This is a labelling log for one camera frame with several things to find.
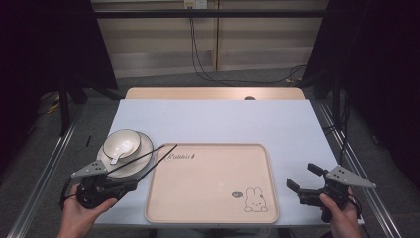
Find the rectangular tray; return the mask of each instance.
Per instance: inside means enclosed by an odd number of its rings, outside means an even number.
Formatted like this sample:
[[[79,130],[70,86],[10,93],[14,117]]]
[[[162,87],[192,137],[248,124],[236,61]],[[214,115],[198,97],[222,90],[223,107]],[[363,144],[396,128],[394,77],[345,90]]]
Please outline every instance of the rectangular tray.
[[[156,160],[174,145],[165,144]],[[273,223],[278,216],[269,158],[260,144],[178,144],[153,172],[150,222]]]

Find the white spoon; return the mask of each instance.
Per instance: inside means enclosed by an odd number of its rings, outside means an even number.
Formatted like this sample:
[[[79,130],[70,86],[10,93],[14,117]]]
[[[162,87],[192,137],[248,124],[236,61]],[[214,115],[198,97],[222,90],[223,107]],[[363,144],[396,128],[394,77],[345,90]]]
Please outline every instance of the white spoon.
[[[124,154],[129,152],[131,149],[133,149],[133,144],[129,141],[125,141],[122,144],[120,144],[117,148],[117,153],[115,154],[114,158],[111,161],[111,165],[117,164],[120,157]]]

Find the saucer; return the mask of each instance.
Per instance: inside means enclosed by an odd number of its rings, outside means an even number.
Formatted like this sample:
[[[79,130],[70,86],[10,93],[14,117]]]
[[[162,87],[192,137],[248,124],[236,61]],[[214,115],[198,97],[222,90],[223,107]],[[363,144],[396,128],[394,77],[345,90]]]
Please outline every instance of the saucer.
[[[140,144],[142,145],[142,147],[140,150],[137,151],[137,154],[134,156],[134,158],[138,158],[154,149],[152,141],[148,136],[146,136],[145,134],[141,132],[137,132],[137,133],[139,133]],[[144,156],[141,159],[138,159],[135,162],[132,162],[128,166],[118,169],[117,171],[111,173],[108,176],[112,178],[123,178],[123,177],[131,176],[139,172],[142,168],[144,168],[148,164],[151,157],[152,157],[152,153]],[[127,163],[126,161],[119,160],[117,164],[111,165],[112,158],[109,158],[108,156],[105,155],[104,150],[103,150],[103,145],[99,149],[98,155],[96,156],[96,160],[102,161],[108,171],[112,171]]]

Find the rabbit illustration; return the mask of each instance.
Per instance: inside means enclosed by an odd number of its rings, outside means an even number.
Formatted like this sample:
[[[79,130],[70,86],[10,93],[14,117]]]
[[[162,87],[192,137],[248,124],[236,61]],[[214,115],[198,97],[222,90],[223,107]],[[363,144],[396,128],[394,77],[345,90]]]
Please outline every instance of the rabbit illustration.
[[[245,211],[247,212],[268,211],[268,208],[266,208],[265,199],[263,198],[262,190],[259,187],[247,188],[246,194],[247,194],[247,199],[245,200],[245,208],[244,208]]]

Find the gray carpet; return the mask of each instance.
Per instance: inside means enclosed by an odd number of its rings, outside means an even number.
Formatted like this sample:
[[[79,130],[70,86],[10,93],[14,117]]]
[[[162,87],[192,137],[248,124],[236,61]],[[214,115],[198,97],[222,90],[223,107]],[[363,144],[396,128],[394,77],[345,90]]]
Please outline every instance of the gray carpet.
[[[301,77],[303,70],[295,74]],[[216,80],[244,80],[247,82],[225,81],[230,86],[289,86],[288,82],[277,82],[289,75],[288,69],[247,70],[208,73]],[[220,82],[204,80],[195,73],[167,76],[151,76],[144,78],[127,78],[119,80],[120,89],[115,92],[124,95],[131,87],[136,86],[227,86]],[[26,237],[54,237],[60,223],[58,208],[59,193],[66,178],[80,165],[86,165],[95,159],[96,153],[105,140],[113,117],[118,108],[118,101],[112,101],[101,94],[86,90],[89,101],[84,105],[74,105],[70,102],[71,111],[82,107],[76,128],[65,149],[52,180],[48,184],[41,205],[28,227]],[[312,88],[304,89],[307,98],[311,99],[314,110],[319,117],[321,126],[327,126],[320,109],[320,101],[313,98]],[[42,108],[51,105],[50,100],[43,101]],[[370,180],[378,185],[377,193],[382,198],[396,223],[402,237],[418,237],[420,234],[420,194],[402,172],[394,165],[392,157],[382,145],[372,139],[372,132],[358,112],[351,108],[348,122],[348,141],[361,161]],[[43,114],[37,120],[34,130],[23,142],[20,153],[14,158],[13,164],[2,177],[0,186],[0,237],[6,237],[19,212],[25,205],[30,192],[34,189],[43,169],[53,152],[60,131],[59,110],[53,114]],[[340,147],[332,133],[326,131],[326,137],[338,158]],[[369,209],[363,194],[356,189],[355,195],[363,204],[363,217],[366,229],[371,237],[385,237],[381,225],[376,221],[375,214]],[[296,237],[319,237],[327,231],[326,228],[292,228]],[[89,237],[147,237],[148,230],[136,227],[95,227]]]

